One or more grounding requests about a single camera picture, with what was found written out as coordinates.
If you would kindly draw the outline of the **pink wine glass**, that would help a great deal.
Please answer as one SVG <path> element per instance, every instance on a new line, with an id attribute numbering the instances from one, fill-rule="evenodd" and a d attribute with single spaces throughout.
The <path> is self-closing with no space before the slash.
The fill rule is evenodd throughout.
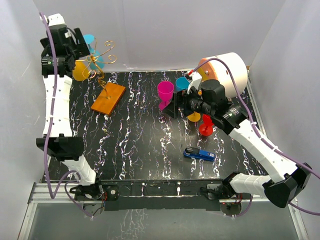
<path id="1" fill-rule="evenodd" d="M 161 81 L 157 86 L 158 97 L 161 100 L 159 109 L 163 111 L 170 103 L 174 94 L 174 85 L 170 81 Z"/>

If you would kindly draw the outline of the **yellow wine glass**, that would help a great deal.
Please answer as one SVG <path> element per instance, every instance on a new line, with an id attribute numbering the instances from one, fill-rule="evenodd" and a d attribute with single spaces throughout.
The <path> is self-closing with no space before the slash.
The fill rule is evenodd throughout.
<path id="1" fill-rule="evenodd" d="M 187 116 L 187 119 L 193 123 L 196 123 L 201 119 L 201 114 L 194 111 L 192 114 Z"/>

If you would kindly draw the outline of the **red wine glass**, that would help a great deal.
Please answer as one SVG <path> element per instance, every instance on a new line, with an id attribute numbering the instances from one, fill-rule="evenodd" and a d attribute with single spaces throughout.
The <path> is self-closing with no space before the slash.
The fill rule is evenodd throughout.
<path id="1" fill-rule="evenodd" d="M 202 115 L 203 124 L 199 126 L 199 133 L 202 136 L 208 137 L 213 133 L 213 122 L 209 115 Z"/>

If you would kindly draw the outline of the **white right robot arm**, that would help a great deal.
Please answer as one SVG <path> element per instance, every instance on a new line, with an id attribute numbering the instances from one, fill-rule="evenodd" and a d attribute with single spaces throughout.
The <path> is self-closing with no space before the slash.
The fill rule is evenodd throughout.
<path id="1" fill-rule="evenodd" d="M 267 171 L 267 175 L 247 175 L 237 171 L 213 190 L 204 191 L 218 199 L 247 193 L 266 197 L 279 208 L 285 208 L 306 187 L 312 173 L 307 163 L 295 163 L 260 132 L 248 107 L 229 101 L 239 90 L 229 83 L 209 79 L 195 87 L 176 91 L 173 83 L 158 86 L 164 111 L 183 108 L 186 115 L 196 112 L 209 117 L 213 125 L 240 143 Z"/>

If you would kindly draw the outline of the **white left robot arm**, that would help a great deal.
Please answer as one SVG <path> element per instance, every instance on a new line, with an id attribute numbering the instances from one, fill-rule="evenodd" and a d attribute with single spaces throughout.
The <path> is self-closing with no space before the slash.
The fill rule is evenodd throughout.
<path id="1" fill-rule="evenodd" d="M 74 174 L 78 186 L 70 191 L 77 196 L 97 200 L 103 195 L 96 172 L 84 156 L 82 137 L 73 136 L 70 124 L 70 90 L 76 61 L 90 54 L 79 28 L 67 27 L 59 13 L 40 15 L 47 36 L 40 40 L 41 74 L 45 85 L 46 116 L 42 137 L 36 146 L 43 150 L 44 161 L 55 158 Z"/>

